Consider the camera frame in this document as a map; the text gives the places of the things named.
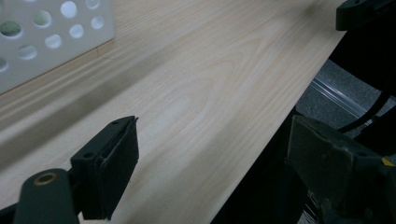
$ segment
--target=basket hole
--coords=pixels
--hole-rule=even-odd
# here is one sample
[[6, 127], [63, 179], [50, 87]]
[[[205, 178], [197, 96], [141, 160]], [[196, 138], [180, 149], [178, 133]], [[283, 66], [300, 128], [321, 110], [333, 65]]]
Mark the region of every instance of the basket hole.
[[61, 12], [66, 18], [73, 18], [77, 15], [77, 6], [74, 2], [64, 2], [61, 5]]
[[0, 58], [0, 73], [6, 71], [8, 68], [8, 62], [4, 58]]
[[38, 26], [48, 26], [51, 22], [51, 16], [48, 11], [38, 11], [33, 16], [33, 22]]
[[62, 45], [62, 39], [59, 35], [50, 35], [44, 42], [50, 49], [57, 49]]
[[69, 30], [69, 34], [75, 39], [81, 38], [84, 35], [84, 27], [80, 24], [73, 25]]
[[5, 21], [0, 25], [2, 35], [12, 37], [21, 33], [21, 26], [15, 21]]
[[33, 45], [25, 45], [18, 49], [18, 56], [24, 60], [31, 60], [37, 55], [37, 49]]
[[94, 8], [99, 7], [99, 5], [100, 5], [100, 0], [85, 0], [85, 5], [86, 5], [88, 8], [94, 9]]
[[101, 17], [101, 16], [94, 17], [94, 18], [91, 20], [91, 26], [92, 26], [92, 28], [95, 29], [95, 30], [101, 29], [101, 28], [103, 27], [104, 24], [105, 24], [105, 20], [104, 20], [103, 17]]

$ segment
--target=black plastic part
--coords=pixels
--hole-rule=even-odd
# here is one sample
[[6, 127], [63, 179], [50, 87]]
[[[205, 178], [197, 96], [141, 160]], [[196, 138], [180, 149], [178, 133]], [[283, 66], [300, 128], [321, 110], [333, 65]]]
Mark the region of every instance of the black plastic part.
[[364, 215], [365, 193], [381, 157], [314, 119], [294, 117], [289, 163], [320, 202], [351, 217]]
[[396, 223], [396, 168], [391, 168], [385, 182], [385, 196], [392, 214], [393, 223]]
[[396, 106], [362, 130], [355, 140], [381, 156], [396, 154]]
[[71, 158], [74, 178], [86, 197], [84, 219], [111, 219], [137, 164], [136, 118], [108, 124]]
[[28, 178], [23, 183], [13, 223], [78, 223], [67, 172], [51, 169]]
[[335, 28], [347, 31], [394, 9], [395, 0], [347, 0], [336, 10]]
[[7, 208], [0, 210], [0, 223], [11, 224], [14, 221], [15, 211], [17, 210], [17, 204], [14, 203]]

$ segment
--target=black cable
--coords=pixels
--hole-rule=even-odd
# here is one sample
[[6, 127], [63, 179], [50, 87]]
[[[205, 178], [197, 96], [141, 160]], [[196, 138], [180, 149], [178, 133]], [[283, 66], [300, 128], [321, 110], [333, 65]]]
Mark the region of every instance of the black cable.
[[360, 118], [356, 119], [355, 121], [349, 123], [348, 125], [338, 129], [340, 133], [347, 133], [350, 132], [361, 125], [363, 125], [368, 120], [372, 119], [384, 105], [387, 103], [388, 99], [390, 98], [391, 94], [387, 91], [382, 91], [381, 94], [376, 99], [373, 106]]
[[385, 83], [385, 87], [382, 90], [381, 94], [378, 96], [378, 99], [376, 99], [373, 106], [360, 118], [356, 119], [355, 121], [352, 121], [351, 123], [349, 123], [348, 125], [340, 128], [340, 129], [338, 129], [338, 131], [340, 133], [350, 132], [375, 117], [375, 115], [382, 109], [382, 107], [384, 107], [384, 105], [387, 103], [388, 99], [391, 96], [392, 87], [394, 85], [393, 83], [396, 82], [395, 74], [396, 74], [396, 66], [393, 67], [392, 72], [390, 72], [388, 80]]

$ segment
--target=white plastic basket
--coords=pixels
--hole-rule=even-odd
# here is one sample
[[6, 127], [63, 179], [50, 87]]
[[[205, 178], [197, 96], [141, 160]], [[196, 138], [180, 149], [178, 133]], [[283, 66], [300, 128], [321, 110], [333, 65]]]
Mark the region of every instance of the white plastic basket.
[[0, 93], [114, 35], [111, 0], [0, 0]]

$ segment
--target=light wood grain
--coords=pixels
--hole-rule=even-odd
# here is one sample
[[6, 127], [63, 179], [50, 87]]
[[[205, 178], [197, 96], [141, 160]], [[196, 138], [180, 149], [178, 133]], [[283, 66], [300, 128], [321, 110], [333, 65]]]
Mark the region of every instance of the light wood grain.
[[0, 95], [0, 206], [136, 115], [111, 223], [209, 223], [342, 37], [342, 2], [114, 0], [115, 39]]

